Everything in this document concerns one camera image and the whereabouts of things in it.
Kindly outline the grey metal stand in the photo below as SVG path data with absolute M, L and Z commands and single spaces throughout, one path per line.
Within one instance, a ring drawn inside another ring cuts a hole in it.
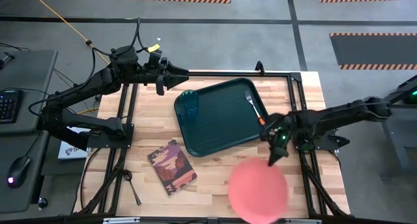
M 417 75 L 400 84 L 384 100 L 391 103 L 393 115 L 382 123 L 382 127 L 398 165 L 382 173 L 381 179 L 417 175 L 417 160 L 407 154 L 410 149 L 417 150 Z

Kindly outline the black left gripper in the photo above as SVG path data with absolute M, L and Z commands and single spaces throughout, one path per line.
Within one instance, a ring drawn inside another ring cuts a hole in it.
M 147 86 L 150 83 L 154 83 L 156 85 L 156 93 L 159 96 L 164 95 L 166 67 L 167 71 L 171 74 L 179 75 L 169 76 L 167 78 L 167 90 L 172 89 L 173 87 L 189 80 L 189 70 L 173 65 L 170 61 L 167 61 L 166 57 L 150 57 L 149 61 L 145 63 L 143 67 L 145 71 L 143 78 L 144 86 Z

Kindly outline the fork with orange handle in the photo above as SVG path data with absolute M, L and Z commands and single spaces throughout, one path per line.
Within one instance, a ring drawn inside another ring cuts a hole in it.
M 257 119 L 258 119 L 260 125 L 264 126 L 265 125 L 265 120 L 262 118 L 262 116 L 258 112 L 258 110 L 257 110 L 257 108 L 254 104 L 252 94 L 250 93 L 250 91 L 245 91 L 245 96 L 246 96 L 246 100 L 252 105 L 253 110 L 255 111 L 255 114 L 257 115 Z

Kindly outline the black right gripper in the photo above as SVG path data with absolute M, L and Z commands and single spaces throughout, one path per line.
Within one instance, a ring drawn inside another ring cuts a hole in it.
M 294 122 L 289 115 L 273 113 L 266 118 L 263 126 L 262 140 L 270 145 L 270 156 L 268 166 L 272 167 L 281 157 L 288 157 L 286 150 L 288 141 L 292 134 Z

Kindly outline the pink round plate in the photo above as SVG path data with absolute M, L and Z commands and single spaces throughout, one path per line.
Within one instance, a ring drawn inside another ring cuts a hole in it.
M 238 217 L 250 224 L 272 224 L 284 215 L 287 181 L 277 165 L 262 158 L 238 164 L 229 178 L 228 198 Z

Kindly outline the white printed box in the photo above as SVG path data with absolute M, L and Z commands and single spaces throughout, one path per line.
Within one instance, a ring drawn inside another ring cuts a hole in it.
M 59 153 L 57 156 L 58 160 L 75 160 L 75 159 L 83 159 L 86 158 L 88 153 L 91 151 L 90 148 L 87 148 L 86 150 L 82 150 L 79 148 L 76 148 L 67 142 L 62 141 Z

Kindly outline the black metal table frame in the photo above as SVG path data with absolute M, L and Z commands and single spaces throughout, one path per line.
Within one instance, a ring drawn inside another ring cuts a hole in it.
M 254 140 L 203 158 L 193 157 L 184 148 L 173 108 L 174 101 L 186 89 L 200 89 L 246 75 L 246 78 L 252 80 L 256 86 L 268 113 L 287 113 L 291 110 L 291 104 L 295 104 L 296 109 L 302 107 L 299 94 L 302 89 L 298 88 L 296 78 L 290 75 L 286 75 L 287 77 L 248 76 L 259 74 L 255 71 L 240 74 L 236 71 L 229 72 L 231 74 L 209 71 L 205 73 L 209 76 L 190 77 L 187 82 L 166 91 L 164 96 L 156 94 L 153 84 L 146 87 L 139 85 L 133 105 L 134 110 L 128 110 L 128 101 L 132 97 L 127 94 L 133 94 L 132 86 L 128 88 L 126 97 L 122 97 L 124 94 L 122 91 L 102 97 L 98 111 L 98 118 L 101 119 L 120 115 L 119 100 L 126 99 L 125 109 L 121 116 L 126 117 L 131 113 L 131 121 L 135 128 L 132 145 L 126 153 L 124 168 L 133 174 L 132 183 L 142 204 L 140 206 L 136 204 L 129 183 L 121 179 L 119 199 L 115 209 L 110 210 L 111 202 L 116 195 L 116 189 L 114 189 L 116 181 L 110 185 L 107 197 L 102 200 L 100 207 L 95 208 L 94 213 L 98 213 L 98 209 L 101 208 L 100 212 L 115 210 L 115 215 L 119 217 L 238 217 L 227 198 L 229 175 L 237 164 L 247 158 L 267 159 L 268 144 Z M 290 74 L 290 71 L 267 74 Z M 301 77 L 305 96 L 303 105 L 314 110 L 324 109 L 326 106 L 318 72 L 292 74 L 299 74 Z M 197 173 L 197 179 L 176 194 L 168 196 L 147 156 L 173 139 L 181 145 L 185 156 Z M 283 217 L 308 217 L 299 155 L 292 145 L 289 145 L 288 149 L 289 157 L 278 162 L 289 188 L 289 204 Z M 90 161 L 82 185 L 84 206 L 103 184 L 108 164 L 110 167 L 113 167 L 113 162 L 114 165 L 116 164 L 121 151 L 117 150 L 114 153 L 114 159 L 110 156 L 112 152 L 108 148 L 103 148 Z M 349 214 L 341 169 L 336 157 L 327 151 L 318 151 L 316 158 L 323 186 L 341 210 Z

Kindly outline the black keyboard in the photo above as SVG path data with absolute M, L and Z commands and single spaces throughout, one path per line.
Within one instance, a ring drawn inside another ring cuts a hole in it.
M 22 100 L 22 90 L 10 89 L 0 91 L 0 124 L 16 122 Z

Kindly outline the dark spoon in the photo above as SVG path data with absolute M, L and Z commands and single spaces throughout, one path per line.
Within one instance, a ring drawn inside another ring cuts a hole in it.
M 122 172 L 122 177 L 130 184 L 130 187 L 132 188 L 132 192 L 134 194 L 134 198 L 135 198 L 136 204 L 138 206 L 140 206 L 141 205 L 141 200 L 140 200 L 139 196 L 137 195 L 136 190 L 135 190 L 135 188 L 133 186 L 133 183 L 132 183 L 132 173 L 129 170 L 125 169 Z

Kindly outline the dark green plastic tray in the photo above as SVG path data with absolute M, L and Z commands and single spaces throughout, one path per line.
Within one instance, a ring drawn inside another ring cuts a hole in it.
M 263 119 L 268 113 L 252 80 L 241 77 L 194 91 L 199 94 L 195 119 L 188 120 L 181 115 L 179 96 L 174 102 L 175 114 L 189 154 L 195 157 L 208 156 L 259 138 L 263 126 L 246 100 L 245 91 L 252 94 Z

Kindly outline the black computer mouse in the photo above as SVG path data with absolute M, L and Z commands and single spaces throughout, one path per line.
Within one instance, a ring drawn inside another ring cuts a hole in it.
M 9 188 L 18 188 L 25 182 L 30 163 L 31 159 L 27 156 L 19 157 L 12 162 L 7 173 Z

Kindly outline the teal plastic cup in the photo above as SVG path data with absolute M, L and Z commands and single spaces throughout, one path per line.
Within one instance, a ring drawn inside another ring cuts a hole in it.
M 199 108 L 199 94 L 194 90 L 185 90 L 179 96 L 179 108 L 181 115 L 193 120 L 197 117 Z

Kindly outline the grey desk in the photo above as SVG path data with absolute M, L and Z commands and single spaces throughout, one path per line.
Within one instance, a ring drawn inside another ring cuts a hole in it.
M 22 90 L 23 100 L 15 123 L 0 124 L 0 214 L 24 212 L 38 195 L 41 163 L 50 139 L 48 132 L 37 130 L 40 106 L 57 59 L 55 50 L 17 51 L 15 59 L 0 70 L 0 91 Z M 31 159 L 25 182 L 18 188 L 7 186 L 12 162 L 22 156 Z

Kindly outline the illustrated landscape cover book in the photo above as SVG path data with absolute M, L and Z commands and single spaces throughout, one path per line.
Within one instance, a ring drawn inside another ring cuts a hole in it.
M 172 196 L 197 178 L 197 173 L 174 139 L 166 146 L 151 152 L 147 159 L 168 196 Z

